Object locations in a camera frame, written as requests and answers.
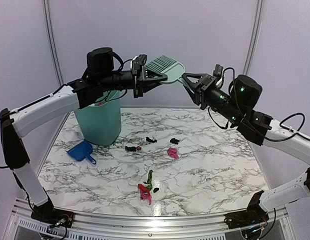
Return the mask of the blue plastic dustpan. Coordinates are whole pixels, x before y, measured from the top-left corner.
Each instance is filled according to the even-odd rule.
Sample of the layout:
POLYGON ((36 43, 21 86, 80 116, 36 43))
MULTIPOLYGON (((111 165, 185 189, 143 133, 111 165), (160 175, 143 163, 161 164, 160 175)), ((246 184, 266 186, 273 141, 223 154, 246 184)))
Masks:
POLYGON ((73 148, 67 151, 67 154, 78 162, 87 159, 92 165, 96 165, 97 161, 91 156, 93 152, 92 145, 87 141, 83 140, 73 148))

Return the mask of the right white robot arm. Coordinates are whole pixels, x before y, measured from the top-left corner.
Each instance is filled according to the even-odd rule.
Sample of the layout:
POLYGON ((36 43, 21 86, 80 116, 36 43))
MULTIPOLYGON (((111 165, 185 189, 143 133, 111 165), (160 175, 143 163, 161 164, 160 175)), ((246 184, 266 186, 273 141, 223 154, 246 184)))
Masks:
POLYGON ((262 211, 268 212, 310 197, 310 137, 253 109, 262 92, 262 87, 255 80, 240 74, 232 80, 229 92, 225 93, 216 86, 218 77, 215 75, 184 73, 182 78, 187 84, 188 94, 202 110, 211 108, 221 114, 249 142, 277 149, 309 166, 299 177, 254 194, 249 208, 242 214, 247 224, 255 223, 262 216, 262 211))

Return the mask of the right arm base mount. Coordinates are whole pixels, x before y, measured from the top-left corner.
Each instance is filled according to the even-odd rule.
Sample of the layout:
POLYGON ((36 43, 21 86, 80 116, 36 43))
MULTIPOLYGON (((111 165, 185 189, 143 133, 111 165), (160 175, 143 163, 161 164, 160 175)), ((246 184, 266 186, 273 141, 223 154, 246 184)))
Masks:
POLYGON ((239 210, 225 215, 224 223, 228 225, 229 229, 264 223, 269 220, 267 212, 259 206, 260 197, 263 193, 263 190, 255 193, 245 210, 239 210))

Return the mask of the teal hand brush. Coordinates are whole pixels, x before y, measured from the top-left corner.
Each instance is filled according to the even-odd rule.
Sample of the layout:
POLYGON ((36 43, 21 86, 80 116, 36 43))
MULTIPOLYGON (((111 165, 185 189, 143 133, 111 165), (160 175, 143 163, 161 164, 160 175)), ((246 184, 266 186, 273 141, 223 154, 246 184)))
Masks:
POLYGON ((171 85, 176 82, 183 84, 184 82, 182 75, 186 72, 185 66, 170 57, 161 55, 145 65, 148 69, 153 72, 167 75, 167 80, 161 81, 162 84, 171 85))

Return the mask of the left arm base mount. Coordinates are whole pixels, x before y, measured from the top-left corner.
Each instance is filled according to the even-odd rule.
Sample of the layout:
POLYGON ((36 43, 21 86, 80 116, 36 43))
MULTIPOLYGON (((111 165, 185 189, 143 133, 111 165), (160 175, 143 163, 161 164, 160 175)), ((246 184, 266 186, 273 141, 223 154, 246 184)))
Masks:
POLYGON ((73 224, 75 214, 72 211, 55 208, 50 198, 41 206, 30 203, 29 199, 28 204, 32 210, 32 219, 48 223, 54 227, 63 226, 70 228, 73 224))

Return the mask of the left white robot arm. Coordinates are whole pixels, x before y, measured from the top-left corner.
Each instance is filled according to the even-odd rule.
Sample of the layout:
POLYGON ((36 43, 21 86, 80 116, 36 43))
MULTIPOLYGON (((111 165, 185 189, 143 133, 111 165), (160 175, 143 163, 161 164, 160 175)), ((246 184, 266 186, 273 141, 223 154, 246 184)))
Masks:
POLYGON ((129 70, 123 70, 124 62, 112 48, 97 48, 87 53, 87 68, 81 78, 25 106, 1 111, 1 143, 7 168, 32 199, 33 212, 46 222, 54 222, 58 212, 30 166, 22 138, 56 117, 88 107, 106 91, 133 90, 135 98, 142 97, 168 79, 167 75, 149 69, 146 61, 147 56, 141 54, 131 60, 129 70))

